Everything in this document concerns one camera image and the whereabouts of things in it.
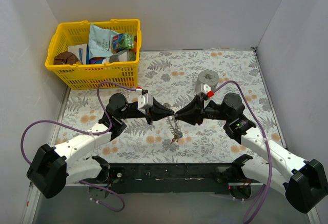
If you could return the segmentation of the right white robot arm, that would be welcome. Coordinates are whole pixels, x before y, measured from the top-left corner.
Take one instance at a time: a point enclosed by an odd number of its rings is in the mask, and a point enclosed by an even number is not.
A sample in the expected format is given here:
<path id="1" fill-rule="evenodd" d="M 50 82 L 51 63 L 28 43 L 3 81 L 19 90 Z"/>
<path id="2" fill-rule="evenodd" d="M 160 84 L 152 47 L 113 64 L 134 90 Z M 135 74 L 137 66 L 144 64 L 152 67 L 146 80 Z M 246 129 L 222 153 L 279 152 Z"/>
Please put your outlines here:
<path id="1" fill-rule="evenodd" d="M 224 120 L 229 138 L 272 163 L 271 188 L 285 195 L 299 212 L 308 213 L 327 196 L 327 177 L 323 165 L 316 159 L 307 161 L 289 152 L 276 142 L 266 140 L 259 127 L 247 119 L 241 97 L 228 93 L 221 104 L 196 95 L 176 119 L 191 125 L 201 125 L 204 119 Z"/>

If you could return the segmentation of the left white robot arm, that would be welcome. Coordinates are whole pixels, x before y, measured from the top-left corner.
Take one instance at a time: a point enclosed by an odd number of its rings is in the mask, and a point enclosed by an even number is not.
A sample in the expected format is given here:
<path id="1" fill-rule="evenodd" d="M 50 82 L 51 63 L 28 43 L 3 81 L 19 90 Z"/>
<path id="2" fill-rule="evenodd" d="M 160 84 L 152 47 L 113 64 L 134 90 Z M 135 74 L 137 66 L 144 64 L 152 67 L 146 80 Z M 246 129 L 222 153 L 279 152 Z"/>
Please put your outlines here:
<path id="1" fill-rule="evenodd" d="M 148 124 L 173 116 L 173 110 L 145 93 L 129 103 L 123 94 L 109 98 L 103 117 L 88 131 L 58 146 L 44 144 L 38 148 L 27 172 L 27 177 L 45 198 L 56 196 L 66 184 L 84 179 L 98 183 L 109 177 L 109 163 L 99 156 L 77 165 L 76 161 L 120 136 L 128 118 L 145 118 Z"/>

